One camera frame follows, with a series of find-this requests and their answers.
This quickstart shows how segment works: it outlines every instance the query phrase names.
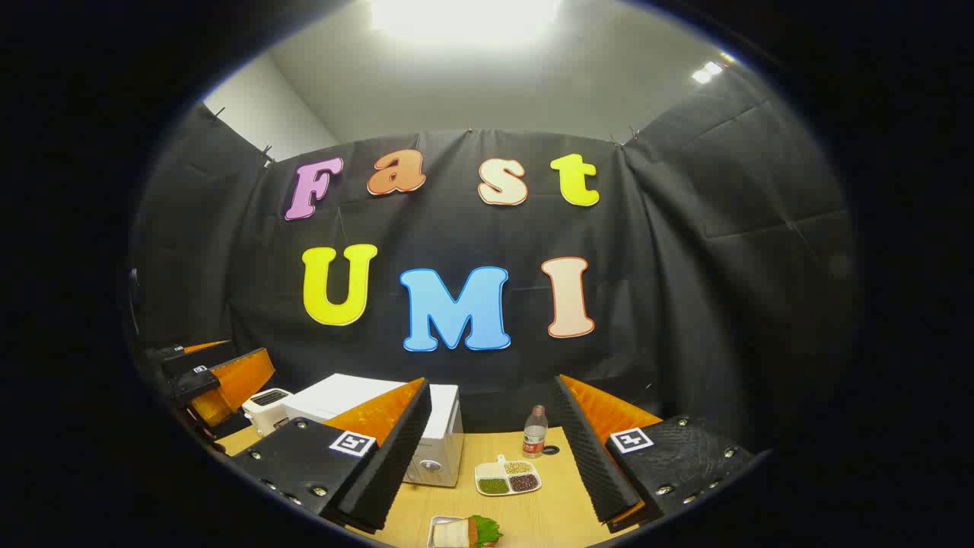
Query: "wooden table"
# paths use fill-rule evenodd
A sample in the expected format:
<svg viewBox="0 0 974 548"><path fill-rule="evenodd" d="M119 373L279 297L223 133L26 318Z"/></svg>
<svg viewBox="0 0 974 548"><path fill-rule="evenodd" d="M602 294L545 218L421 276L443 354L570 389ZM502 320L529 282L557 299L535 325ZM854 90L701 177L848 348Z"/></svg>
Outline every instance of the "wooden table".
<svg viewBox="0 0 974 548"><path fill-rule="evenodd" d="M521 458L521 432L465 434L460 462L460 479L454 488L402 484L386 519L386 527L364 536L399 546L427 545L430 519L436 515L468 517L479 514L496 520L504 534L498 548L544 546L589 546L616 534L599 523L588 493L581 483L575 458L561 428L548 429L547 445L561 448L555 455L542 455L532 462L542 478L542 488L510 496L484 496L473 484L473 467L491 462L503 454L507 460ZM259 440L253 427L220 440L230 454L236 454Z"/></svg>

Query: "red beans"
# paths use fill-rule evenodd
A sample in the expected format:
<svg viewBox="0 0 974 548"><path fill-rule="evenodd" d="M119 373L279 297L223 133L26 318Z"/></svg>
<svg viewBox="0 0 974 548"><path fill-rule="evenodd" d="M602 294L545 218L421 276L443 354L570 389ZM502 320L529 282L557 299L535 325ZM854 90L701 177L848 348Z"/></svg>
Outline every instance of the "red beans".
<svg viewBox="0 0 974 548"><path fill-rule="evenodd" d="M510 488L514 492L521 492L523 490L531 490L538 486L538 478L534 474L526 474L524 476L511 476L507 478L510 481Z"/></svg>

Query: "white microwave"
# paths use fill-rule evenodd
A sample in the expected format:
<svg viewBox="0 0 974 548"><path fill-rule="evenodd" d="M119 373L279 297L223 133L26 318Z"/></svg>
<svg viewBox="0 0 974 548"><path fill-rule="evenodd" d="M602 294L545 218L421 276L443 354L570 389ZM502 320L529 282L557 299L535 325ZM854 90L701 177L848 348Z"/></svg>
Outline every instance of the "white microwave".
<svg viewBox="0 0 974 548"><path fill-rule="evenodd" d="M403 384L335 373L284 398L281 404L289 418L304 416L324 422ZM403 481L452 488L460 475L460 455L464 446L460 388L456 384L431 384L430 397L430 420Z"/></svg>

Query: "letter m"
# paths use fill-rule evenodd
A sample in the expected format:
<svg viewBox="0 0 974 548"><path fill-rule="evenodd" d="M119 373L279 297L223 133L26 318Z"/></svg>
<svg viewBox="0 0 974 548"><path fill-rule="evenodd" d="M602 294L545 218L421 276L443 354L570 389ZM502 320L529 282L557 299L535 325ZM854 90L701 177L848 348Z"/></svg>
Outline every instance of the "letter m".
<svg viewBox="0 0 974 548"><path fill-rule="evenodd" d="M497 266L474 268L460 291L453 296L439 274L428 268L407 270L399 283L409 290L409 338L402 345L410 352L431 352L436 339L430 335L430 322L443 342L452 348L460 344L467 322L472 323L464 342L470 350L500 350L510 346L504 333L501 312L501 287L507 271Z"/></svg>

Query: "ceiling light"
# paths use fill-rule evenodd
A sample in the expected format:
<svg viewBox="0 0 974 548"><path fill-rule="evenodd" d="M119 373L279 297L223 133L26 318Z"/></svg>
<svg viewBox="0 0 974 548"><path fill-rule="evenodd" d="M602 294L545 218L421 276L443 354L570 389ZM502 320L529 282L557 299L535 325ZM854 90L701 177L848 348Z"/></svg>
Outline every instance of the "ceiling light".
<svg viewBox="0 0 974 548"><path fill-rule="evenodd" d="M706 84L710 81L710 73L705 70L698 70L693 74L693 79L701 84Z"/></svg>
<svg viewBox="0 0 974 548"><path fill-rule="evenodd" d="M503 45L555 20L561 0L372 0L372 26L395 38Z"/></svg>

